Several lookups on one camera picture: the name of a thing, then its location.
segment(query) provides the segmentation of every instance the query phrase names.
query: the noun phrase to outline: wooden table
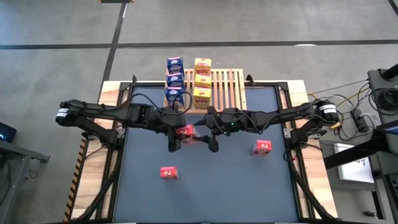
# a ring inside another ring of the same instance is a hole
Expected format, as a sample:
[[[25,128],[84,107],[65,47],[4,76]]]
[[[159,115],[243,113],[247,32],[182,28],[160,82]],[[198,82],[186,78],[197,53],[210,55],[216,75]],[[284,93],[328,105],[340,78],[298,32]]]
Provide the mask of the wooden table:
[[[101,94],[98,103],[104,103],[106,105],[116,105],[119,97],[119,87],[121,82],[131,81],[107,81],[103,83]],[[305,89],[303,80],[261,80],[257,82],[287,82],[289,86],[290,101],[292,106],[298,106],[302,103],[308,102],[307,91]],[[164,82],[145,82],[145,83],[164,83]],[[286,96],[283,91],[281,93],[282,105],[287,108]],[[96,123],[102,125],[105,128],[114,127],[113,121],[96,119]],[[301,127],[306,120],[296,121],[296,126]],[[320,146],[318,140],[310,139],[309,144]],[[64,220],[67,221],[70,218],[79,217],[92,202],[96,194],[100,190],[101,181],[103,179],[104,165],[108,150],[102,149],[96,154],[90,156],[86,161],[84,160],[85,155],[89,154],[101,147],[98,140],[88,140],[82,138],[80,151],[78,153],[78,159],[76,162],[76,170],[72,180],[72,186],[68,196],[67,208],[65,210]],[[325,209],[334,217],[337,217],[335,203],[331,193],[328,176],[326,173],[325,165],[323,163],[322,152],[313,147],[307,147],[302,150],[304,166],[307,173],[308,184],[310,190],[316,196],[318,201],[325,207]],[[109,194],[111,189],[107,193],[107,198],[104,201],[103,211],[108,210]],[[303,211],[303,217],[308,217],[308,209],[305,196],[299,189],[301,208]]]

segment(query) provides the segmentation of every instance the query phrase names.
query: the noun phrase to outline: wooden slatted rack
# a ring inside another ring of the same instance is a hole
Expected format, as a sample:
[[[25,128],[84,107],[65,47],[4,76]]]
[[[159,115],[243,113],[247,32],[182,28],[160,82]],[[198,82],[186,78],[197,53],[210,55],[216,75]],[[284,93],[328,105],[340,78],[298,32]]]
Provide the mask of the wooden slatted rack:
[[[185,91],[193,94],[195,87],[195,74],[193,69],[185,69]],[[225,108],[238,108],[246,110],[246,94],[244,92],[244,80],[242,69],[211,69],[211,100],[210,105],[214,106],[217,111],[222,111]],[[184,98],[185,110],[190,104],[190,97],[186,94]],[[166,97],[164,98],[164,106],[167,106]],[[192,108],[187,113],[202,114],[206,113],[206,109]]]

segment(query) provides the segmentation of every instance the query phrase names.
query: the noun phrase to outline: gray concrete floor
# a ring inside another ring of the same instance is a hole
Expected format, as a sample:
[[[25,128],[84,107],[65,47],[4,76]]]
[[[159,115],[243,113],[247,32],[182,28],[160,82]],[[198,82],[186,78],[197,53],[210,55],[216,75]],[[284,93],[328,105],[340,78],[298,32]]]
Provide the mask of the gray concrete floor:
[[[95,0],[0,0],[0,45],[109,44],[120,6]],[[398,17],[387,0],[137,0],[127,6],[119,43],[369,39],[398,39]],[[62,220],[81,131],[58,126],[55,113],[63,100],[97,100],[108,53],[0,50],[0,121],[17,128],[17,145],[51,155],[47,165],[32,165],[40,175],[25,183],[12,223]],[[171,56],[183,56],[186,67],[195,57],[212,58],[214,68],[243,68],[258,80],[305,80],[308,91],[318,91],[392,66],[398,62],[398,45],[119,49],[109,79],[161,80],[165,58]],[[360,86],[319,96],[350,96]],[[361,109],[376,114],[367,102]],[[328,133],[324,139],[336,137]],[[371,197],[348,206],[344,198],[355,200],[358,192],[336,189],[333,195],[340,218],[375,222],[358,208],[372,204]]]

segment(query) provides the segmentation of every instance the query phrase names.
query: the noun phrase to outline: red box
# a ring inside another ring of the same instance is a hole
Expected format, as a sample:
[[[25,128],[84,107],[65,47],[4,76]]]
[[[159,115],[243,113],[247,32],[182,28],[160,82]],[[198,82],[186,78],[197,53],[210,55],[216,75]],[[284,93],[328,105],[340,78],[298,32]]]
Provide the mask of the red box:
[[[184,143],[193,143],[196,140],[193,137],[198,137],[198,133],[192,124],[186,125],[183,128],[177,129],[177,134],[182,134],[185,138],[182,140]]]
[[[272,143],[268,140],[257,140],[251,150],[253,156],[266,157],[272,150]]]
[[[160,177],[163,179],[178,179],[177,167],[161,167]]]

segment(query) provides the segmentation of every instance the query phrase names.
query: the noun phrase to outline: blue box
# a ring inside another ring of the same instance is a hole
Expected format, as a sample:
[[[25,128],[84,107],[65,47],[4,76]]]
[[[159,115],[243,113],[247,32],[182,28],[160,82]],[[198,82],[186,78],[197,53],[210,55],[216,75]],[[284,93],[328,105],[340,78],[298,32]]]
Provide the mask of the blue box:
[[[185,76],[184,74],[184,67],[183,67],[183,59],[182,57],[174,57],[167,59],[167,70],[169,74],[181,73],[182,77]]]
[[[184,77],[181,73],[166,75],[166,82],[168,87],[185,88]]]
[[[181,87],[167,87],[164,91],[166,94],[167,104],[171,106],[173,104],[173,100],[175,99],[175,97],[177,97],[180,93],[184,92],[184,89]],[[183,94],[177,97],[177,99],[175,100],[175,105],[178,106],[184,105]]]

